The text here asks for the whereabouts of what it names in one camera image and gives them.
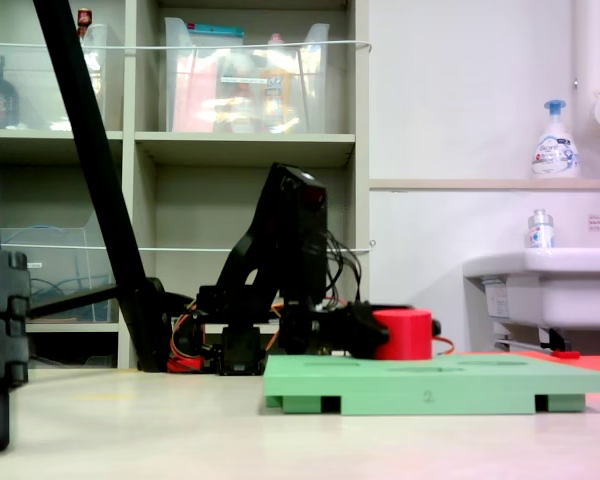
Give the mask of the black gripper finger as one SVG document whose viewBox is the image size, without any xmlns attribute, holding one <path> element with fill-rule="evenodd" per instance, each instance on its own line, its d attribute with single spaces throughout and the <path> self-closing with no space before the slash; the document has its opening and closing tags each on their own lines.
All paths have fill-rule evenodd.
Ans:
<svg viewBox="0 0 600 480">
<path fill-rule="evenodd" d="M 374 359 L 377 350 L 389 341 L 389 330 L 374 317 L 368 302 L 350 302 L 341 326 L 341 346 L 353 357 Z"/>
<path fill-rule="evenodd" d="M 396 310 L 396 309 L 407 309 L 413 310 L 414 307 L 412 305 L 401 305 L 401 304 L 378 304 L 373 303 L 371 305 L 373 311 L 381 311 L 381 310 Z M 442 333 L 442 327 L 439 320 L 433 318 L 432 319 L 432 336 L 437 337 Z"/>
</svg>

